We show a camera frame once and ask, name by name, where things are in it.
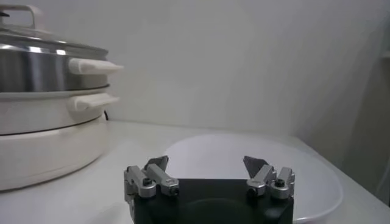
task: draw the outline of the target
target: white handle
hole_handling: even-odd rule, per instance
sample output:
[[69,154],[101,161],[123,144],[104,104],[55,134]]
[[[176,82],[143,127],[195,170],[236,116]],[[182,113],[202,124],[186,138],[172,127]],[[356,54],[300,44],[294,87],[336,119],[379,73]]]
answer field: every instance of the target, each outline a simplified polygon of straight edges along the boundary
[[0,5],[0,11],[28,11],[32,15],[32,25],[29,28],[44,30],[44,25],[42,23],[43,13],[40,9],[32,5]]
[[122,70],[123,66],[109,61],[72,58],[69,61],[69,70],[77,75],[108,75]]
[[110,96],[107,93],[75,96],[68,101],[70,111],[85,111],[115,103],[119,97]]

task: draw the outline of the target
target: screw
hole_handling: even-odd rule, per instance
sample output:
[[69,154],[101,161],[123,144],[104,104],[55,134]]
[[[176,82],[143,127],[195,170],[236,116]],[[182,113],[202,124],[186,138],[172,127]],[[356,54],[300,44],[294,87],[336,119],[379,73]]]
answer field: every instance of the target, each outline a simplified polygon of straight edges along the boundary
[[255,198],[257,197],[257,191],[253,188],[250,188],[247,192],[247,195],[249,198]]
[[284,187],[285,186],[285,181],[282,179],[276,179],[275,180],[275,187]]
[[148,186],[148,185],[151,185],[152,184],[152,180],[149,179],[149,178],[145,178],[143,181],[142,181],[142,185],[143,186]]
[[178,188],[169,190],[169,193],[170,193],[172,196],[178,196],[178,195],[179,195],[179,192],[180,192],[180,191],[179,191]]

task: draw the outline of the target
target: white plate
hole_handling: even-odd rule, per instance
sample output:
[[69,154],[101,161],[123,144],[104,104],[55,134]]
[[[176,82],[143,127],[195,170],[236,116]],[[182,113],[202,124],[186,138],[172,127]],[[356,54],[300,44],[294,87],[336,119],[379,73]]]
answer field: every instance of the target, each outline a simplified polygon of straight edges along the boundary
[[248,179],[245,155],[265,159],[277,171],[296,174],[294,223],[324,218],[343,198],[335,173],[317,158],[294,147],[253,135],[203,135],[182,140],[166,151],[167,173],[176,178]]

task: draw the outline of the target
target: white wall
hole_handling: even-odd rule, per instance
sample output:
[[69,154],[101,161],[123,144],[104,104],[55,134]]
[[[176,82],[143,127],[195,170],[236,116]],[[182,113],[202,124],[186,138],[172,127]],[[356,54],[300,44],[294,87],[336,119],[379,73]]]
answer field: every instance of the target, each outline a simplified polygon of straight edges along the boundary
[[[388,155],[386,140],[378,149],[352,144],[364,138],[356,121],[388,121],[387,86],[367,90],[383,81],[369,79],[387,0],[3,2],[38,6],[51,31],[107,48],[126,67],[110,79],[121,97],[112,119],[296,135],[337,166],[357,151]],[[377,98],[383,107],[360,113]],[[346,165],[352,176],[355,162]]]

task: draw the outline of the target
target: white countertop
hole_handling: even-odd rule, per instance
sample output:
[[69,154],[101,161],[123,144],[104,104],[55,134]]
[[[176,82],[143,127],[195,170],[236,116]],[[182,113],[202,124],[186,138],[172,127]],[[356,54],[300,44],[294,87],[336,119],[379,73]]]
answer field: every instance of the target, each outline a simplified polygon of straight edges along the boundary
[[[143,166],[173,143],[227,131],[109,122],[110,150],[85,168],[47,183],[0,194],[0,223],[132,223],[123,196],[123,170]],[[335,171],[344,201],[326,223],[386,223],[390,208],[296,138],[264,136],[307,152]]]

